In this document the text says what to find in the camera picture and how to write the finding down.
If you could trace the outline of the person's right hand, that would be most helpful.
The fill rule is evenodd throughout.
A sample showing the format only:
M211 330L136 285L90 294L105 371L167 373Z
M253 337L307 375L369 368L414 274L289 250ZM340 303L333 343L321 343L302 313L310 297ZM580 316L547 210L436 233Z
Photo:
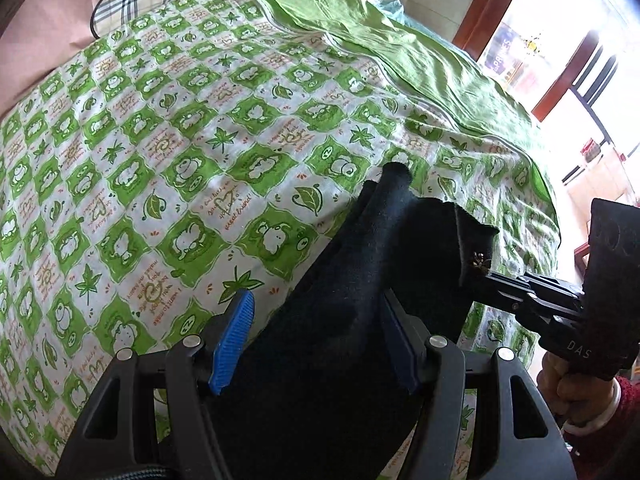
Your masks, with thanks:
M596 420L613 405L618 387L614 379L570 371L570 363L546 352L542 358L537 387L550 412L561 422L582 427Z

